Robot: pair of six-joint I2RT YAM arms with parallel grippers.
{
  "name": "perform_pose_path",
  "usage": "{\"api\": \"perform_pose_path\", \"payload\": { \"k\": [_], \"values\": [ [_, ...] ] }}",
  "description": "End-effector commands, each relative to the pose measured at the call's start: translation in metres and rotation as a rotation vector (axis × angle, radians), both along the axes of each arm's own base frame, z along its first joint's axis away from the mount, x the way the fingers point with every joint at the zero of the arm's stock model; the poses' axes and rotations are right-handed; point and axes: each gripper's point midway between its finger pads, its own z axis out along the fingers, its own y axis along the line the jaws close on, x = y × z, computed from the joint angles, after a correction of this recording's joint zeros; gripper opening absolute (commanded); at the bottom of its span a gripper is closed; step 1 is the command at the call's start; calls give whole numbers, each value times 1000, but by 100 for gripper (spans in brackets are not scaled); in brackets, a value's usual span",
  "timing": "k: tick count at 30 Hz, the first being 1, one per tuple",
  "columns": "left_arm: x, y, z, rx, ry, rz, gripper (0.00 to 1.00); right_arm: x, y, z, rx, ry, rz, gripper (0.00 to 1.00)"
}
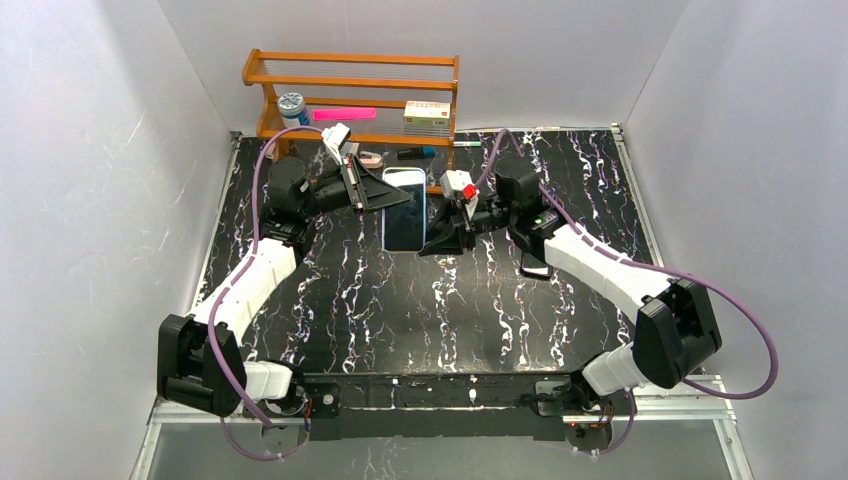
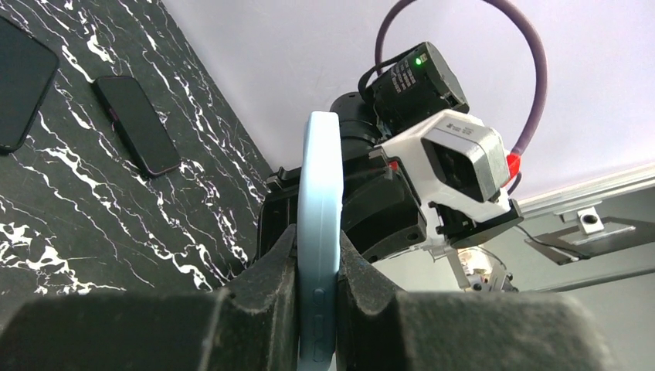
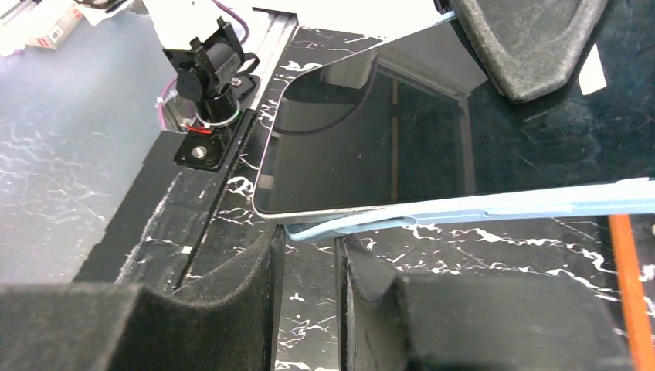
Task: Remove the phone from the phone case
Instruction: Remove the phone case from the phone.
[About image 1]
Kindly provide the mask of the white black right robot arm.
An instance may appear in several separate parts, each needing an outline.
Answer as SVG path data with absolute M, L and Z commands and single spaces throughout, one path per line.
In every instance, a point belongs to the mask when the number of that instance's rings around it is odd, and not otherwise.
M 476 235 L 504 229 L 524 254 L 572 275 L 610 301 L 635 328 L 632 340 L 572 374 L 584 399 L 648 383 L 671 389 L 722 346 L 707 289 L 650 267 L 640 269 L 578 226 L 522 165 L 495 171 L 495 191 L 481 194 L 469 172 L 440 178 L 445 198 L 427 228 L 421 255 L 461 255 Z

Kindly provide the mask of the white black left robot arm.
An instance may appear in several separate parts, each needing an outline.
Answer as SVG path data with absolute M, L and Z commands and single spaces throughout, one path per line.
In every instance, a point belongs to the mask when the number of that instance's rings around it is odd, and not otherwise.
M 247 254 L 199 305 L 161 323 L 156 377 L 166 400 L 219 417 L 244 405 L 264 425 L 271 421 L 260 401 L 288 397 L 294 368 L 282 361 L 246 362 L 240 347 L 271 294 L 311 250 L 315 218 L 346 208 L 380 211 L 411 199 L 357 157 L 342 159 L 317 178 L 309 177 L 300 159 L 285 157 L 268 174 L 267 185 L 254 191 L 255 237 Z

